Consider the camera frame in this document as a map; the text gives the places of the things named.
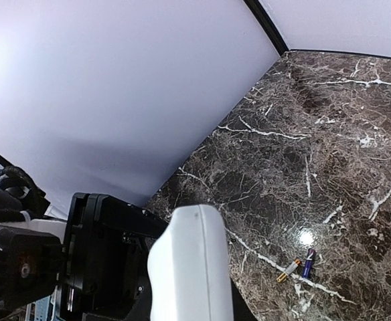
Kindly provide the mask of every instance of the white backdrop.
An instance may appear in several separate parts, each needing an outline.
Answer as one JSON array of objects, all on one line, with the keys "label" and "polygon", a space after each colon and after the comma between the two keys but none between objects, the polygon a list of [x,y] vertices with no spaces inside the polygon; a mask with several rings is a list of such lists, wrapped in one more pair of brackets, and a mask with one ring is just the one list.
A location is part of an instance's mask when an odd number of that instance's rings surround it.
[{"label": "white backdrop", "polygon": [[391,1],[259,1],[289,49],[391,57]]},{"label": "white backdrop", "polygon": [[241,0],[0,1],[0,153],[142,205],[277,58]]}]

